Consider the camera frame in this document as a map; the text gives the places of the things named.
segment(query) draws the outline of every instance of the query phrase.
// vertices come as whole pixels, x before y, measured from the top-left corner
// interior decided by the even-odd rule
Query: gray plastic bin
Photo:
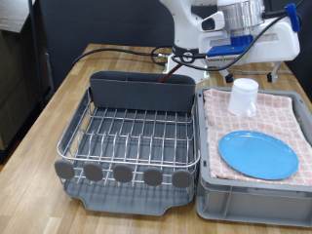
[[[197,212],[206,219],[258,222],[294,226],[312,225],[312,187],[245,182],[211,178],[207,131],[204,115],[204,94],[208,89],[231,91],[228,88],[201,87],[197,90],[200,128],[201,163],[197,187]],[[312,118],[301,96],[295,92],[267,91],[261,93],[292,99],[293,111],[311,144]]]

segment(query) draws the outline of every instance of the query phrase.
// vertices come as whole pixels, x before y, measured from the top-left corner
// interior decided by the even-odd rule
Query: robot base
[[[174,62],[172,60],[172,56],[174,54],[171,54],[169,57],[168,57],[168,66],[166,68],[166,71],[165,73],[168,73],[170,70],[172,70],[175,66],[177,66],[177,63]],[[203,66],[203,63],[198,59],[198,60],[195,60],[192,65],[195,65],[195,66]],[[193,68],[190,68],[190,67],[187,67],[187,66],[183,66],[181,67],[180,69],[178,69],[174,74],[176,75],[186,75],[186,76],[189,76],[191,78],[193,78],[196,82],[196,84],[198,83],[201,83],[202,81],[204,80],[208,80],[210,79],[210,76],[209,76],[209,73],[208,72],[205,72],[205,71],[201,71],[201,70],[196,70],[196,69],[193,69]]]

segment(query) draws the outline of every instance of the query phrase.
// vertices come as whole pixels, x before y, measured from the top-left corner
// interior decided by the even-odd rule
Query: white robot
[[[252,40],[273,20],[264,19],[263,0],[160,0],[172,13],[175,21],[174,52],[168,59],[168,70],[176,66],[172,58],[197,67],[223,67],[236,59],[251,44]],[[218,11],[206,19],[191,13],[191,6],[217,5]],[[248,52],[235,64],[271,61],[273,71],[269,82],[277,81],[277,71],[282,61],[293,60],[300,52],[296,25],[293,25],[293,6],[288,17],[278,20],[253,44]],[[205,58],[192,56],[207,54]],[[220,73],[225,83],[231,82],[226,69]],[[207,72],[187,66],[175,74],[192,77],[196,83],[205,78]]]

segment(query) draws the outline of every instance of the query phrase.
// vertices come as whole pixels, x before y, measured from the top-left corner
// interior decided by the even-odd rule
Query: plastic bin
[[[200,87],[197,90],[200,176],[197,187],[197,212],[205,219],[258,222],[310,227],[312,225],[312,187],[281,185],[211,178],[204,115],[204,94],[208,89],[228,91],[228,88]],[[311,144],[312,118],[301,96],[295,92],[264,91],[261,93],[292,99],[294,115]]]

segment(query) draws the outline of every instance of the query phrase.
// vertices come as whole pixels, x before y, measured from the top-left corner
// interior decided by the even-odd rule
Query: wooden table
[[[117,48],[90,45],[86,51],[105,47]],[[119,48],[151,51],[142,47]],[[270,69],[264,63],[239,68]],[[54,162],[59,159],[57,144],[89,85],[89,77],[100,70],[162,69],[148,57],[114,52],[93,54],[77,62],[0,174],[0,233],[310,233],[308,228],[204,220],[197,215],[194,202],[168,209],[163,216],[90,212],[80,200],[65,194],[54,169]],[[211,75],[200,85],[223,86],[218,73]],[[312,110],[293,75],[281,74],[276,84],[268,84],[264,74],[236,72],[236,77],[255,79],[262,89],[296,91]]]

